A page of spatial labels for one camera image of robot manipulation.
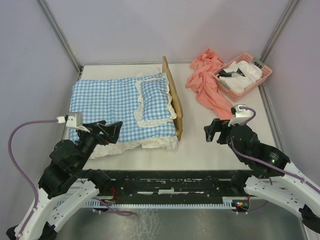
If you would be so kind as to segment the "blue checkered mattress cushion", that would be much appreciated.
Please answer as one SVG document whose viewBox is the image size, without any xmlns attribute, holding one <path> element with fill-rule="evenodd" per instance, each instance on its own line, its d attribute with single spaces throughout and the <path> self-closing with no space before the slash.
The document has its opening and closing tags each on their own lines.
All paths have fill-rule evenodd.
<svg viewBox="0 0 320 240">
<path fill-rule="evenodd" d="M 69 110 L 82 113 L 85 124 L 103 120 L 107 124 L 123 122 L 117 143 L 97 145 L 91 159 L 118 155 L 139 146 L 167 150 L 176 147 L 178 138 L 174 121 L 142 128 L 137 125 L 134 116 L 134 111 L 139 106 L 135 83 L 160 73 L 120 79 L 82 79 L 73 86 Z"/>
</svg>

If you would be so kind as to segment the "wooden pet bed frame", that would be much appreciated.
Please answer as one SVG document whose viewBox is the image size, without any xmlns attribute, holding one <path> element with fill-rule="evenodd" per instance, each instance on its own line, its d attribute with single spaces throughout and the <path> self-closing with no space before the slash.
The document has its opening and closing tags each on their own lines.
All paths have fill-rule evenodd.
<svg viewBox="0 0 320 240">
<path fill-rule="evenodd" d="M 181 100 L 178 96 L 178 92 L 176 89 L 176 85 L 171 73 L 171 70 L 169 68 L 169 64 L 167 61 L 167 58 L 165 56 L 162 57 L 162 72 L 166 73 L 167 75 L 167 79 L 168 79 L 168 85 L 169 85 L 169 92 L 170 95 L 172 97 L 172 101 L 171 101 L 171 105 L 177 115 L 177 118 L 174 119 L 174 125 L 176 128 L 176 132 L 177 132 L 177 139 L 178 141 L 181 140 L 182 138 L 182 134 L 183 134 L 183 108 L 182 108 L 182 104 L 181 104 Z"/>
</svg>

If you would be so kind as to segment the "small blue checkered pillow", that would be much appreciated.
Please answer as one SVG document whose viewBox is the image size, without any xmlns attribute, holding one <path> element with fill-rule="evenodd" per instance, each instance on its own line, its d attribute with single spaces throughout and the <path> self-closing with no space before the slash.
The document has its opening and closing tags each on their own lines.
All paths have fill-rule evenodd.
<svg viewBox="0 0 320 240">
<path fill-rule="evenodd" d="M 135 87 L 138 107 L 133 114 L 140 128 L 157 127 L 177 118 L 166 73 L 138 80 Z"/>
</svg>

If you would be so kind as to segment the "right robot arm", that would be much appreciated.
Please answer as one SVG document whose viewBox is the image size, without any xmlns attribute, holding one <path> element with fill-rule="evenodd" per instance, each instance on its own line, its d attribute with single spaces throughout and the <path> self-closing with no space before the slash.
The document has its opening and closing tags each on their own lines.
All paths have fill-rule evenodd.
<svg viewBox="0 0 320 240">
<path fill-rule="evenodd" d="M 204 128 L 207 142 L 219 133 L 220 145 L 228 145 L 252 173 L 237 170 L 229 189 L 273 203 L 297 216 L 310 230 L 320 232 L 320 188 L 312 183 L 282 151 L 262 143 L 247 125 L 230 125 L 215 118 Z"/>
</svg>

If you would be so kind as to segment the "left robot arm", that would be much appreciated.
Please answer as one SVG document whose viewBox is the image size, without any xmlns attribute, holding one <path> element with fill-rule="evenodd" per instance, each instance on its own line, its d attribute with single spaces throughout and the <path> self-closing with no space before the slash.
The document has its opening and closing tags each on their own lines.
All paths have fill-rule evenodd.
<svg viewBox="0 0 320 240">
<path fill-rule="evenodd" d="M 38 186 L 32 186 L 34 200 L 20 224 L 9 228 L 11 240 L 54 240 L 64 224 L 87 201 L 106 195 L 111 179 L 102 170 L 90 170 L 79 189 L 62 205 L 70 187 L 82 176 L 82 169 L 97 145 L 115 144 L 122 121 L 107 124 L 104 120 L 89 124 L 77 123 L 79 141 L 61 140 L 49 155 L 51 163 L 45 168 Z"/>
</svg>

